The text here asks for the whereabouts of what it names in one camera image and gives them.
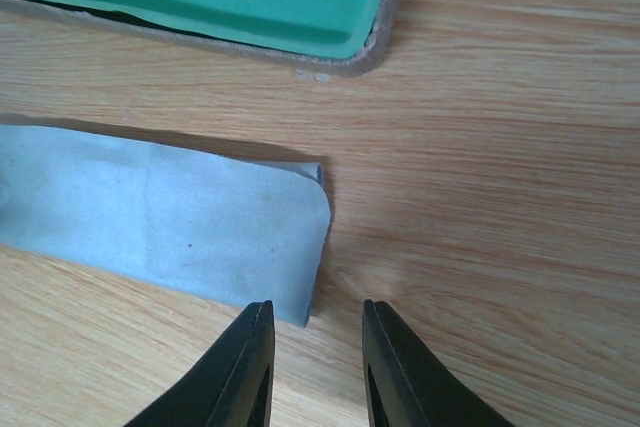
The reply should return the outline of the light blue cleaning cloth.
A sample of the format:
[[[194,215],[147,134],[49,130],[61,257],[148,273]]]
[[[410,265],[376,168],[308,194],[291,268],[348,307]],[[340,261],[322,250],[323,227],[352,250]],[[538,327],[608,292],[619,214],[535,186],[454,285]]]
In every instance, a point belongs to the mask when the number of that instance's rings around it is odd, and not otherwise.
[[[1,129],[1,241],[303,326],[331,222],[316,162]]]

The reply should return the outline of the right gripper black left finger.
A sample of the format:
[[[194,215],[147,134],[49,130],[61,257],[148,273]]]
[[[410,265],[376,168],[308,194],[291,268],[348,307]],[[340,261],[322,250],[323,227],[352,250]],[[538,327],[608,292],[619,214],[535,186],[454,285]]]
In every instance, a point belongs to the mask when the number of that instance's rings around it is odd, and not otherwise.
[[[268,426],[274,358],[273,304],[253,302],[183,377],[127,425]]]

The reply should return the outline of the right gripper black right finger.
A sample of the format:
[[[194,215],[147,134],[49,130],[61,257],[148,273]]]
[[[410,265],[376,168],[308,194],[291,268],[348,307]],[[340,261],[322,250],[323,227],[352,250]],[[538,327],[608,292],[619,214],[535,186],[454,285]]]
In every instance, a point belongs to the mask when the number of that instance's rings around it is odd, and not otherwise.
[[[384,301],[364,301],[362,357],[371,426],[512,424],[460,382]]]

